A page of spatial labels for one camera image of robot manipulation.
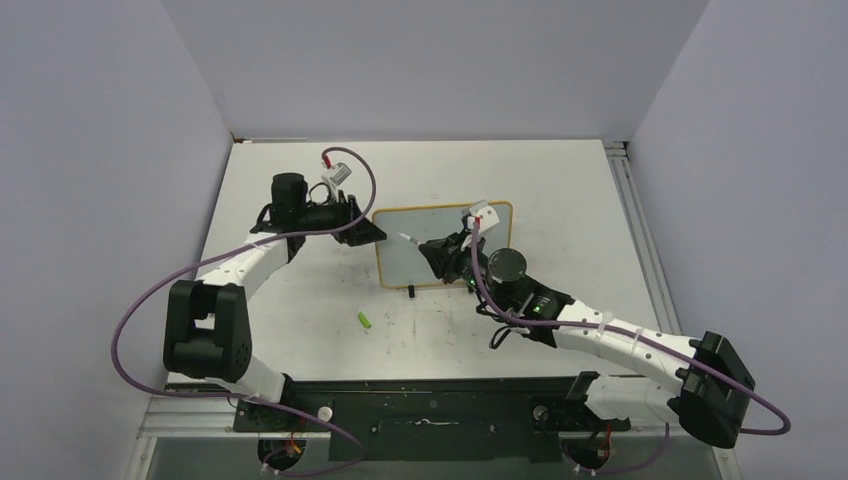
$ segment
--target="cable tie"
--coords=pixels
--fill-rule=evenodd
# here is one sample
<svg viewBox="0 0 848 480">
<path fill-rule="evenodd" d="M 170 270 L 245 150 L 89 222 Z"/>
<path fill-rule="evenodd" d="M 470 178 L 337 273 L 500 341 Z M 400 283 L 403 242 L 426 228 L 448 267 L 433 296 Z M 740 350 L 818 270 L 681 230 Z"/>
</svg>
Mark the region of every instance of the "cable tie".
<svg viewBox="0 0 848 480">
<path fill-rule="evenodd" d="M 636 331 L 633 332 L 634 333 L 633 342 L 630 344 L 630 363 L 633 365 L 632 368 L 636 372 L 639 371 L 639 370 L 636 369 L 636 361 L 634 360 L 636 358 L 636 345 L 639 344 L 639 337 L 642 336 L 642 332 L 644 332 L 644 331 L 645 331 L 645 327 L 637 328 Z"/>
<path fill-rule="evenodd" d="M 615 317 L 613 317 L 612 312 L 604 312 L 603 316 L 601 316 L 600 323 L 598 323 L 598 328 L 595 330 L 595 355 L 599 357 L 603 357 L 603 355 L 601 355 L 600 345 L 601 340 L 604 337 L 604 329 L 607 328 L 607 324 L 609 324 L 613 320 L 615 320 Z"/>
</svg>

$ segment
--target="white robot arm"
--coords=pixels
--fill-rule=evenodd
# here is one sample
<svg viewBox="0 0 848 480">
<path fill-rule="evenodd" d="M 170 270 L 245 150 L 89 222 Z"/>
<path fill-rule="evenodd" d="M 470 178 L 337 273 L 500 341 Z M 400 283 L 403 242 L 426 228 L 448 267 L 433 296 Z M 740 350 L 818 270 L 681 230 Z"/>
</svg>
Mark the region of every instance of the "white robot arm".
<svg viewBox="0 0 848 480">
<path fill-rule="evenodd" d="M 628 323 L 529 277 L 527 262 L 516 250 L 504 248 L 489 257 L 483 255 L 483 235 L 498 224 L 497 213 L 486 202 L 464 211 L 462 224 L 461 232 L 414 243 L 437 278 L 444 283 L 465 281 L 478 291 L 477 313 L 498 321 L 504 321 L 504 315 L 488 309 L 506 313 L 520 325 L 525 338 L 585 352 L 637 374 L 615 377 L 584 372 L 587 381 L 578 383 L 585 389 L 578 393 L 598 419 L 679 421 L 692 436 L 710 445 L 730 448 L 735 444 L 749 397 L 685 361 L 694 359 L 753 390 L 754 380 L 730 342 L 712 332 L 698 340 Z M 468 248 L 475 226 L 478 243 Z M 472 250 L 477 252 L 476 261 Z"/>
<path fill-rule="evenodd" d="M 304 237 L 268 241 L 286 232 L 315 232 L 349 224 L 362 212 L 353 196 L 339 185 L 350 174 L 342 163 L 329 167 L 322 178 L 330 192 L 321 204 L 307 200 L 303 176 L 274 177 L 271 203 L 244 241 L 252 246 L 195 281 L 174 283 L 168 297 L 163 360 L 165 368 L 216 383 L 227 390 L 274 403 L 293 395 L 288 375 L 277 372 L 253 355 L 247 301 L 303 246 Z M 385 240 L 386 234 L 366 219 L 333 235 L 350 246 Z M 212 328 L 198 320 L 212 320 Z"/>
</svg>

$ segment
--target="gray wall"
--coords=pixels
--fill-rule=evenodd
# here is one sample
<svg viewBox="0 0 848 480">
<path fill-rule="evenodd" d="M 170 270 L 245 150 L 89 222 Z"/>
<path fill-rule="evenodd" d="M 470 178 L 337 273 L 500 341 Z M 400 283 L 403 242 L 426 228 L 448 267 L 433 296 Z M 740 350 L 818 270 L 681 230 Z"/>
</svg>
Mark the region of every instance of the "gray wall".
<svg viewBox="0 0 848 480">
<path fill-rule="evenodd" d="M 739 442 L 746 478 L 848 477 L 846 23 L 837 0 L 711 1 L 631 148 L 684 330 L 730 337 L 795 421 Z"/>
<path fill-rule="evenodd" d="M 629 139 L 707 0 L 164 0 L 238 136 Z"/>
<path fill-rule="evenodd" d="M 0 7 L 0 477 L 114 479 L 147 397 L 109 363 L 199 254 L 230 140 L 158 0 Z M 122 354 L 163 380 L 164 302 Z"/>
</svg>

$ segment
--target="green object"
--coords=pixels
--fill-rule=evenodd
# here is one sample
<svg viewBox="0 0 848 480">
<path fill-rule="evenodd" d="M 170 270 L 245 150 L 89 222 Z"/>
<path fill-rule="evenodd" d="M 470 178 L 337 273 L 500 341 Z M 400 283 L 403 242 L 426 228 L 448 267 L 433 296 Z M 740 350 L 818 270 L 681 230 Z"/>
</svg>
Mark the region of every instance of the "green object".
<svg viewBox="0 0 848 480">
<path fill-rule="evenodd" d="M 364 313 L 359 312 L 359 314 L 356 316 L 356 318 L 359 319 L 359 323 L 361 323 L 363 327 L 371 328 L 371 322 L 368 321 L 368 318 L 365 317 Z"/>
</svg>

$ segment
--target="white tabletop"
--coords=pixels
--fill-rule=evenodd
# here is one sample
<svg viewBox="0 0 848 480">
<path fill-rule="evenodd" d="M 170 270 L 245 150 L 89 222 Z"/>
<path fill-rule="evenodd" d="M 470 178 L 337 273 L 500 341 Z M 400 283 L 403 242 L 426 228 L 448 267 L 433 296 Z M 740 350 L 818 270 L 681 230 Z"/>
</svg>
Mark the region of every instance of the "white tabletop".
<svg viewBox="0 0 848 480">
<path fill-rule="evenodd" d="M 507 200 L 515 207 L 513 248 L 527 273 L 617 317 L 658 329 L 627 221 L 597 140 L 343 143 L 377 176 L 376 208 Z M 270 201 L 273 175 L 320 181 L 329 144 L 235 145 L 203 257 L 241 244 Z M 352 158 L 345 182 L 364 207 L 368 178 Z M 254 354 L 295 380 L 567 376 L 628 373 L 579 353 L 511 336 L 497 351 L 497 324 L 474 313 L 462 289 L 380 288 L 373 246 L 311 237 L 248 304 Z M 363 312 L 366 330 L 357 320 Z M 170 381 L 186 381 L 172 374 Z"/>
</svg>

